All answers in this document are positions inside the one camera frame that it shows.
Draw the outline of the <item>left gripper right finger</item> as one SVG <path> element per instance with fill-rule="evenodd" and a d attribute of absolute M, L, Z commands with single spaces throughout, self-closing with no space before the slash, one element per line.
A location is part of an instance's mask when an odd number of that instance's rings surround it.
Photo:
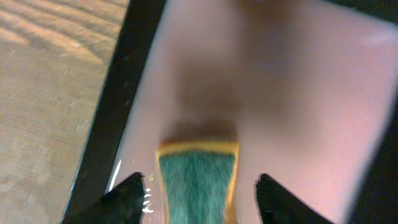
<path fill-rule="evenodd" d="M 263 224 L 332 224 L 268 174 L 256 183 L 256 201 Z"/>

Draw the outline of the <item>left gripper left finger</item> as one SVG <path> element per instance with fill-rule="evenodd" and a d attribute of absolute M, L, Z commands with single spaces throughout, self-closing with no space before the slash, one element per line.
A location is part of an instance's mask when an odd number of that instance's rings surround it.
<path fill-rule="evenodd" d="M 140 172 L 131 174 L 110 192 L 66 224 L 141 224 L 144 208 L 144 184 Z"/>

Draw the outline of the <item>green yellow sponge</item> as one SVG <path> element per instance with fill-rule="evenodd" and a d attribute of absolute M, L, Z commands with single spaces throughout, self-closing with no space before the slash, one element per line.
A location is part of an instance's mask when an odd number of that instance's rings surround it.
<path fill-rule="evenodd" d="M 234 189 L 239 143 L 234 140 L 166 141 L 157 150 L 165 222 L 236 223 Z"/>

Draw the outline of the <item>black rectangular water tray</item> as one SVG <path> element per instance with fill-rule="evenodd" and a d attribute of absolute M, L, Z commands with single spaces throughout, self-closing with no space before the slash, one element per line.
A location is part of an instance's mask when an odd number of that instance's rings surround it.
<path fill-rule="evenodd" d="M 135 172 L 166 223 L 161 143 L 239 143 L 236 223 L 268 174 L 332 223 L 397 222 L 396 1 L 132 1 L 62 222 Z"/>

